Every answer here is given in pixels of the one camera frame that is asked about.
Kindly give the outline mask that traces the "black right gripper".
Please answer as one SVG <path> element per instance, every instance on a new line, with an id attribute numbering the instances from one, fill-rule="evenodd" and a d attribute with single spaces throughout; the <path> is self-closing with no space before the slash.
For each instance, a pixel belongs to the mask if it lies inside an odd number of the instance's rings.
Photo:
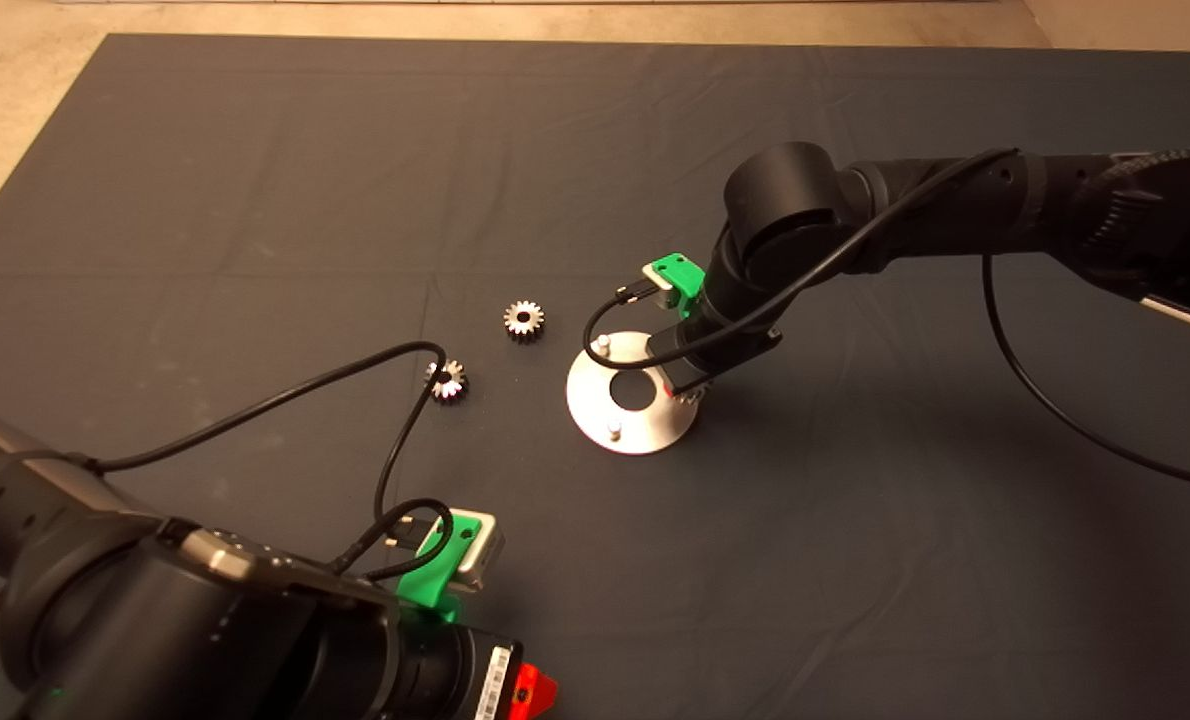
<path id="1" fill-rule="evenodd" d="M 768 293 L 759 292 L 715 295 L 701 290 L 688 318 L 651 334 L 647 342 L 650 359 L 658 361 L 682 348 L 688 350 L 677 359 L 656 365 L 664 395 L 693 395 L 719 375 L 774 350 L 781 342 L 775 323 L 784 313 L 783 303 L 752 323 L 740 323 L 749 311 L 768 299 Z"/>

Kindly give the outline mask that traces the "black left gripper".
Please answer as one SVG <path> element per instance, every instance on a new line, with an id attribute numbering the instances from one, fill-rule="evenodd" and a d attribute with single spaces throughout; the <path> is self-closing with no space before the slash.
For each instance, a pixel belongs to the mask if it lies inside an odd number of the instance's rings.
<path id="1" fill-rule="evenodd" d="M 522 664 L 525 646 L 507 636 L 432 612 L 402 612 L 388 637 L 389 719 L 540 719 L 558 684 Z"/>

